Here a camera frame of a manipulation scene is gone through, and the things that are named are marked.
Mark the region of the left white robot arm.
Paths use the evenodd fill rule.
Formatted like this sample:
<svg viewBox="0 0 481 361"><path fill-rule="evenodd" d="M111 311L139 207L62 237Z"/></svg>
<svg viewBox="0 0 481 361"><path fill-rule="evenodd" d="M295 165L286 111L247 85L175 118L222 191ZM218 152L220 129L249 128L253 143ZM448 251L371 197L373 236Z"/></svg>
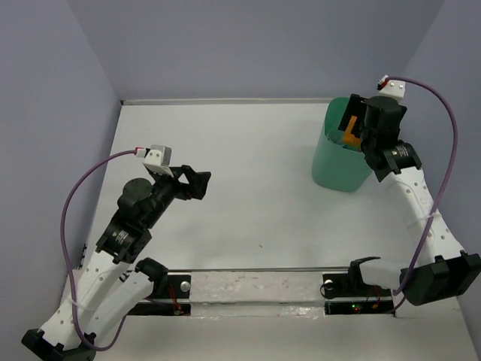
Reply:
<svg viewBox="0 0 481 361"><path fill-rule="evenodd" d="M138 260L150 230L175 200L201 200L211 178L188 165L150 172L123 187L118 209L96 244L71 295L40 328L30 329L23 345L42 360L92 360L101 339L123 323L142 299L164 293L168 270L154 259Z"/></svg>

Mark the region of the small orange juice bottle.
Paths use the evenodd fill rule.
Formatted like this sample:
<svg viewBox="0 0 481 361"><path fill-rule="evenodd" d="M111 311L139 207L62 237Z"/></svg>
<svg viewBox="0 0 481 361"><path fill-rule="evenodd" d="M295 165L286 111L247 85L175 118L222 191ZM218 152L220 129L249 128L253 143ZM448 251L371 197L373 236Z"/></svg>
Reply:
<svg viewBox="0 0 481 361"><path fill-rule="evenodd" d="M347 123L346 129L344 130L342 140L345 145L359 148L362 141L360 137L355 134L355 127L357 123L358 117L352 115L349 119L349 122Z"/></svg>

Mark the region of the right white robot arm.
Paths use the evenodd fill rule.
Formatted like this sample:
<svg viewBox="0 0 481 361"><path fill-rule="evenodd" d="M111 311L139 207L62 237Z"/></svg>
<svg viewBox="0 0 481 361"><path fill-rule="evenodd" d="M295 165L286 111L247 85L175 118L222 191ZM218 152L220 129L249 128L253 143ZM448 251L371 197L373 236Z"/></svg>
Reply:
<svg viewBox="0 0 481 361"><path fill-rule="evenodd" d="M399 138L406 111L387 96L352 94L341 118L343 142L357 146L364 155L414 245L409 265L378 256L352 261L346 286L356 295L372 286L382 287L419 306L463 295L480 274L480 256L467 253L451 233L425 182L417 152Z"/></svg>

